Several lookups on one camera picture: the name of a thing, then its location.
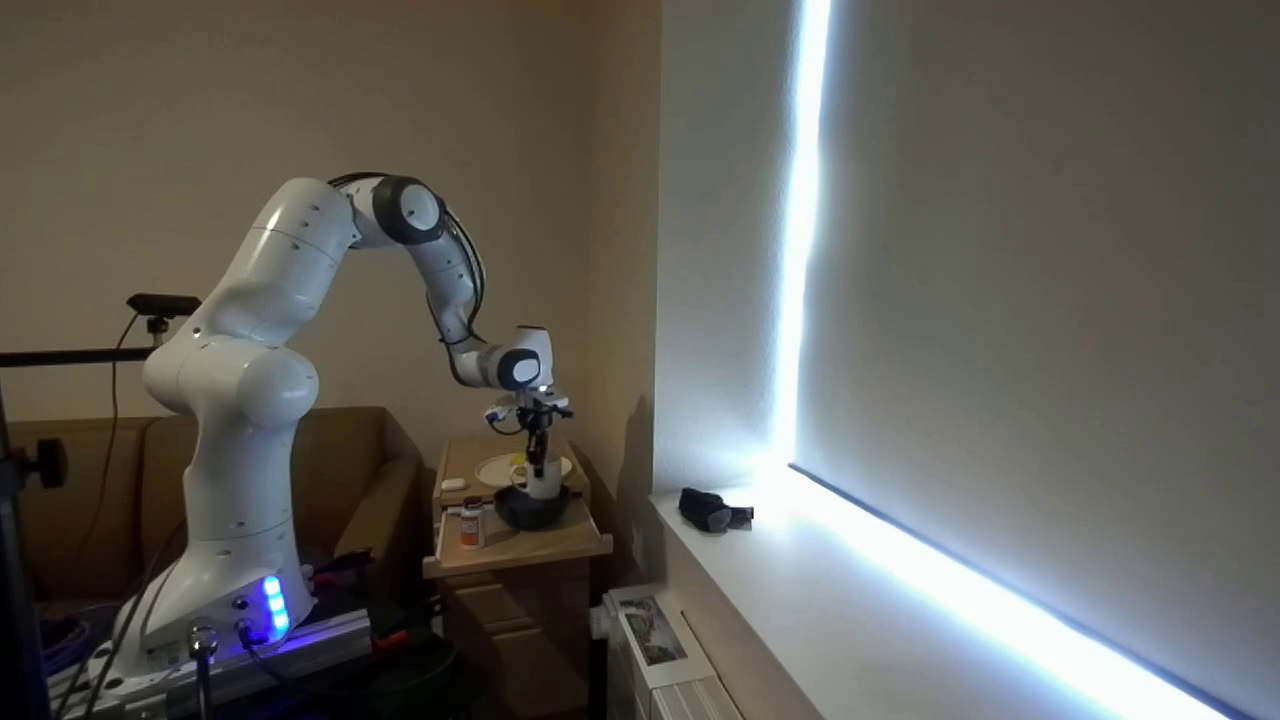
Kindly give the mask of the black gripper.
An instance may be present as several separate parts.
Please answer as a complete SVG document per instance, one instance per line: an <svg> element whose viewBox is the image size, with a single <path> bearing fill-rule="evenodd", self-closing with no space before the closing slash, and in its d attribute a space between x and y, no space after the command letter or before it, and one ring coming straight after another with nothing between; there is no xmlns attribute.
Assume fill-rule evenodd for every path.
<svg viewBox="0 0 1280 720"><path fill-rule="evenodd" d="M549 479L549 464L543 464L549 461L549 432L558 419L570 419L570 418L571 418L571 403L558 393L517 393L517 397L499 397L497 403L484 407L484 424L497 436L524 442L528 479Z"/></svg>

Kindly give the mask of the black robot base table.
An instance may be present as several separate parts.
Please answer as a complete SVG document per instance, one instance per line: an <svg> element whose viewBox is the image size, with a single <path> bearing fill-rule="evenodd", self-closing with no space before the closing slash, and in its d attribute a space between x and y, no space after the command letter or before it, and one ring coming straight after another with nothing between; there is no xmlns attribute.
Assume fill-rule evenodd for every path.
<svg viewBox="0 0 1280 720"><path fill-rule="evenodd" d="M170 720L202 699L391 660L422 639L408 616L375 622L362 558L322 577L300 565L216 577L175 561L121 606L89 656L47 682L47 709L58 720Z"/></svg>

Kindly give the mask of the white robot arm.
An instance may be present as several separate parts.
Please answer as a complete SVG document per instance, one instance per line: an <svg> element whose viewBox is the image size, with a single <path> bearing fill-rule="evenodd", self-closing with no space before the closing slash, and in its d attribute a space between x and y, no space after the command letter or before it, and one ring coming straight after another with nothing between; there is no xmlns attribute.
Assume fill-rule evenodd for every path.
<svg viewBox="0 0 1280 720"><path fill-rule="evenodd" d="M322 378L294 335L317 320L345 261L383 244L411 258L458 384L499 389L524 432L570 407L543 330L524 324L510 346L475 331L482 258L425 181L284 181L216 290L144 361L148 393L195 424L195 446L183 470L190 550L141 592L128 660L182 656L195 626L281 645L312 614L294 527L294 446Z"/></svg>

